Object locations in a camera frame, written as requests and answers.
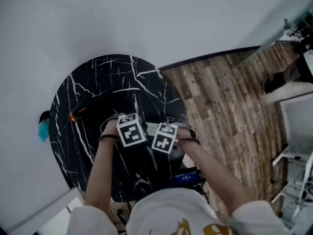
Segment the hand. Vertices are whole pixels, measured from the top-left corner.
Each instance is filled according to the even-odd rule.
[[[111,135],[117,135],[119,136],[118,134],[118,131],[117,131],[117,128],[116,128],[116,125],[117,125],[117,121],[118,119],[114,118],[112,120],[109,120],[107,125],[106,125],[106,128],[104,129],[104,131],[101,133],[101,135],[108,135],[108,134],[111,134]]]
[[[183,138],[191,138],[191,133],[190,133],[189,128],[182,127],[182,126],[178,127],[176,138],[178,140],[183,139]]]

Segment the white vein pattern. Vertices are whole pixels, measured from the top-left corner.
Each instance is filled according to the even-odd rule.
[[[154,95],[153,93],[151,93],[137,78],[136,78],[136,74],[135,74],[135,70],[134,70],[134,64],[133,64],[133,57],[131,56],[131,64],[132,64],[132,70],[133,70],[133,74],[134,74],[134,80],[150,95],[155,96],[156,98],[158,98],[158,96]]]
[[[168,154],[168,168],[170,171],[170,180],[172,180],[172,168],[171,168],[171,163],[170,163],[171,159],[170,159],[170,154]]]
[[[135,183],[135,186],[133,187],[133,189],[134,189],[139,183],[144,183],[144,184],[150,185],[149,182],[147,182],[147,181],[145,181],[145,180],[143,180],[143,179],[141,178],[141,179],[139,179],[139,180]]]
[[[163,108],[164,117],[166,116],[166,113],[165,113],[165,107],[166,107],[166,97],[165,97],[165,94],[166,94],[166,86],[167,86],[167,82],[165,82],[165,86],[164,86],[164,96],[163,96],[163,99],[164,99],[164,108]]]
[[[81,84],[75,83],[74,85],[79,85],[85,92],[88,92],[88,93],[92,94],[92,96],[97,96],[96,94],[92,93],[90,90],[85,89]]]
[[[140,91],[139,88],[126,88],[126,89],[120,89],[118,91],[115,91],[113,93],[122,92],[122,91]]]
[[[80,142],[82,143],[82,145],[83,145],[83,147],[84,147],[84,150],[85,150],[87,156],[89,157],[91,163],[93,164],[93,159],[92,159],[91,155],[89,154],[89,152],[87,151],[87,147],[86,147],[86,145],[85,145],[85,142],[84,142],[83,139],[82,139],[82,135],[80,134],[80,130],[79,130],[79,128],[78,128],[77,122],[75,122],[75,127],[76,127],[76,131],[77,131],[77,133],[78,133]]]
[[[57,138],[58,138],[58,141],[59,141],[59,145],[60,145],[60,147],[62,149],[63,155],[65,156],[65,153],[64,153],[64,150],[63,150],[63,147],[62,147],[62,143],[60,142],[59,137],[57,137]]]
[[[65,136],[67,138],[67,128],[65,129]],[[70,161],[70,158],[69,158],[69,155],[68,155],[68,150],[69,150],[69,148],[68,148],[68,138],[67,138],[67,156],[68,156],[68,160]]]
[[[59,100],[58,93],[56,93],[56,97],[57,97],[58,105],[60,105],[60,100]]]
[[[58,153],[56,153],[56,152],[54,152],[54,154],[57,155],[57,157],[58,157],[58,159],[60,160],[62,166],[64,166],[64,163],[63,163],[63,161],[62,161],[60,155],[59,155]]]
[[[148,73],[152,73],[152,72],[156,72],[156,70],[149,70],[149,71],[143,71],[143,72],[139,72],[138,74],[137,74],[137,77],[139,77],[139,76],[141,76],[141,75],[143,75],[143,74],[148,74]]]
[[[139,107],[138,107],[138,102],[137,102],[137,98],[136,98],[136,95],[135,95],[135,102],[134,102],[134,106],[135,106],[135,110],[137,113],[139,113]]]
[[[113,81],[112,81],[112,59],[110,62],[110,80],[111,80],[111,89],[113,88]]]
[[[142,192],[147,193],[143,188],[139,188]]]
[[[155,69],[156,69],[156,71],[157,71],[157,75],[159,76],[159,78],[160,78],[160,79],[163,79],[163,77],[162,77],[162,75],[161,75],[161,73],[160,73],[160,70],[159,70],[157,67],[155,67]]]
[[[60,133],[59,125],[58,125],[58,117],[57,117],[57,114],[55,115],[55,125],[57,126],[58,133],[59,133],[59,136],[60,136],[61,133]]]
[[[117,73],[114,73],[114,74],[111,74],[111,76],[113,75],[120,75],[120,74],[125,74],[125,73],[131,73],[132,71],[126,71],[126,72],[117,72]]]
[[[71,78],[71,80],[72,80],[74,95],[75,95],[76,101],[77,101],[77,103],[78,103],[77,92],[76,92],[76,86],[75,86],[75,82],[74,82],[72,73],[71,73],[69,76],[70,76],[70,78]]]
[[[98,88],[98,82],[97,82],[97,60],[95,62],[95,66],[94,66],[94,80],[95,80],[96,87]]]
[[[104,62],[102,64],[97,65],[97,66],[104,65],[104,64],[107,64],[107,63],[111,63],[112,64],[112,62],[114,62],[115,60],[118,60],[118,58],[116,58],[114,60],[111,59],[110,61],[106,61],[106,62]]]
[[[147,150],[149,151],[149,154],[150,154],[150,156],[152,158],[153,165],[155,166],[155,169],[157,171],[157,163],[156,163],[156,158],[153,155],[153,150],[150,147],[148,147],[148,146],[147,146]]]
[[[141,104],[140,94],[138,94],[138,97],[139,97],[140,105],[142,105],[142,104]],[[145,118],[145,113],[143,112],[142,107],[141,107],[140,109],[141,109],[141,115],[142,115],[143,119],[146,120],[146,118]]]
[[[65,175],[67,175],[67,173],[76,173],[77,174],[77,171],[69,171],[69,170],[65,170],[65,168],[63,167],[63,171],[65,173]]]
[[[180,98],[176,98],[176,99],[174,99],[174,100],[172,100],[172,101],[169,101],[169,102],[167,102],[167,103],[165,103],[165,104],[170,104],[170,103],[173,103],[173,102],[175,102],[175,101],[177,101],[177,100],[180,100]]]
[[[135,78],[135,72],[134,72],[134,66],[133,66],[133,65],[132,65],[132,69],[133,69],[133,73],[134,73],[134,79],[136,80],[136,78]],[[151,102],[152,102],[154,108],[155,108],[156,111],[157,111],[157,114],[161,117],[161,113],[160,113],[159,108],[156,106],[156,104],[154,103],[154,101],[150,98],[149,94],[147,94],[147,96],[148,96],[149,99],[151,100]]]
[[[69,110],[69,112],[70,112],[70,111],[71,111],[71,108],[70,108],[70,99],[69,99],[69,91],[68,91],[68,84],[69,84],[68,77],[67,77],[67,100],[68,100],[68,110]],[[80,163],[80,166],[81,166],[81,169],[82,169],[81,171],[82,171],[82,175],[83,175],[83,177],[84,177],[84,180],[87,181],[86,175],[85,175],[85,172],[84,172],[84,169],[83,169],[83,163],[82,163],[82,160],[81,160],[81,158],[80,158],[79,151],[78,151],[78,149],[77,149],[77,147],[76,147],[76,144],[75,144],[76,138],[75,138],[75,132],[74,132],[74,129],[73,129],[73,123],[72,123],[72,121],[70,121],[70,126],[71,126],[72,133],[73,133],[73,136],[74,136],[74,146],[75,146],[74,150],[76,151],[76,153],[77,153],[77,155],[78,155],[78,160],[79,160],[79,163]]]

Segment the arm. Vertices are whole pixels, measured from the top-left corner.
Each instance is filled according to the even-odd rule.
[[[190,133],[186,128],[180,127],[178,139],[183,137],[190,138]],[[179,141],[179,148],[199,167],[208,184],[226,205],[229,215],[252,201],[246,188],[196,142]]]
[[[102,133],[118,135],[117,120],[108,122]],[[112,157],[116,140],[107,138],[100,141],[89,176],[85,205],[94,206],[108,214],[111,200]]]

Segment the wooden floor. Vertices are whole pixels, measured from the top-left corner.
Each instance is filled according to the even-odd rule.
[[[289,43],[276,43],[237,65],[244,54],[205,59],[165,74],[182,95],[189,123],[196,128],[204,149],[227,166],[255,199],[270,202],[287,174],[283,162],[275,169],[271,166],[286,143],[278,101],[313,91],[313,85],[291,83],[264,96],[263,80],[284,70],[297,56]],[[193,163],[188,158],[184,162]],[[279,183],[271,185],[271,179]],[[223,203],[207,184],[205,187],[213,209],[219,216],[226,215]],[[112,203],[112,214],[120,207]],[[279,213],[282,200],[272,207]]]

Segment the gold print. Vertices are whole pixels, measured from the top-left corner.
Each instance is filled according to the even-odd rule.
[[[181,223],[178,222],[176,232],[171,235],[191,235],[188,220],[183,218]]]
[[[235,235],[227,226],[212,224],[204,227],[205,235]]]

